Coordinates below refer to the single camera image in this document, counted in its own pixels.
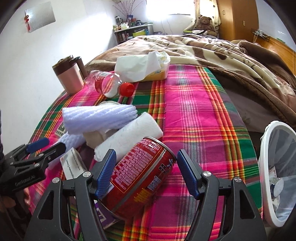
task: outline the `white foam sheet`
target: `white foam sheet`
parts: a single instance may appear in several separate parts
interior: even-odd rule
[[[99,105],[63,108],[63,123],[69,134],[120,129],[137,118],[133,105]]]
[[[82,134],[80,135],[69,135],[69,133],[65,133],[56,143],[62,142],[66,145],[66,151],[69,151],[72,147],[78,148],[85,142],[85,138]],[[50,163],[48,163],[49,170],[52,170],[58,163],[60,157],[57,157],[56,159],[52,160]]]

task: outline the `red can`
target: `red can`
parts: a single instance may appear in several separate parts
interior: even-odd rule
[[[175,162],[166,145],[144,137],[115,166],[103,205],[122,219],[133,217],[151,200]]]

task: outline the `blue gripper pad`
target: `blue gripper pad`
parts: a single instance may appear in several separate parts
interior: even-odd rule
[[[96,163],[96,165],[97,164],[104,164],[97,178],[97,190],[95,193],[96,197],[101,199],[110,184],[110,178],[116,165],[116,152],[113,149],[109,149],[103,160]]]
[[[188,164],[188,161],[192,163],[190,158],[187,155],[187,158],[183,155],[183,153],[178,151],[177,154],[177,164],[183,176],[183,179],[186,183],[186,187],[189,191],[189,194],[192,195],[196,200],[198,199],[199,192],[197,189],[197,179],[195,178],[193,171]]]
[[[28,144],[26,151],[31,154],[42,149],[43,147],[46,147],[47,145],[49,145],[49,140],[44,137],[38,141]]]

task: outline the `wooden headboard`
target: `wooden headboard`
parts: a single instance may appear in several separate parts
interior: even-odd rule
[[[289,69],[296,75],[296,52],[290,47],[282,43],[281,41],[270,37],[269,41],[258,37],[256,43],[260,44],[262,47],[278,54],[282,60],[286,63]]]

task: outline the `teddy bear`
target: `teddy bear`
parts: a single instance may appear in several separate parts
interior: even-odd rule
[[[212,24],[212,19],[209,17],[201,16],[200,21],[197,26],[197,30],[209,30],[209,31],[215,31]]]

